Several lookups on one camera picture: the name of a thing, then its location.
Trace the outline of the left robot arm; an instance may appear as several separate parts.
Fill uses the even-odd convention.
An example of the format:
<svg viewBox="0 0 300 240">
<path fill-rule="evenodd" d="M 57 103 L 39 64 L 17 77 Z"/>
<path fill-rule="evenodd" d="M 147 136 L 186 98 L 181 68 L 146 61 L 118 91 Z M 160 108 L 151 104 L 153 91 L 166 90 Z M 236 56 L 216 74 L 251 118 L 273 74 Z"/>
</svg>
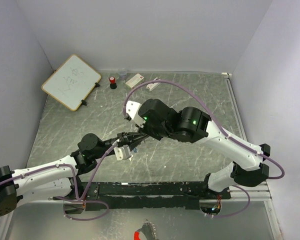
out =
<svg viewBox="0 0 300 240">
<path fill-rule="evenodd" d="M 82 186 L 79 176 L 87 173 L 95 176 L 107 156 L 114 155 L 119 161 L 129 159 L 132 150 L 147 138 L 144 133 L 121 132 L 115 138 L 101 140 L 88 133 L 78 143 L 76 151 L 61 159 L 24 169 L 0 167 L 0 217 L 36 200 L 85 202 L 92 182 Z"/>
</svg>

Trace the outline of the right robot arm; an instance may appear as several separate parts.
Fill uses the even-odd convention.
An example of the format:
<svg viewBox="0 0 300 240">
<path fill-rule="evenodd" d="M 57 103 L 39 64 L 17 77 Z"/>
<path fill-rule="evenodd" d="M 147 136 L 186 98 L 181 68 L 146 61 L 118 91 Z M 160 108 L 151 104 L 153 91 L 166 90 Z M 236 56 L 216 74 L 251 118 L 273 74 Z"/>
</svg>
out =
<svg viewBox="0 0 300 240">
<path fill-rule="evenodd" d="M 126 113 L 140 133 L 158 141 L 169 138 L 204 145 L 231 159 L 228 166 L 206 176 L 202 193 L 208 199 L 234 184 L 256 187 L 269 177 L 269 167 L 261 156 L 269 154 L 267 144 L 254 145 L 227 130 L 220 130 L 208 114 L 196 107 L 185 107 L 177 112 L 159 99 L 148 99 L 143 104 L 129 100 Z"/>
</svg>

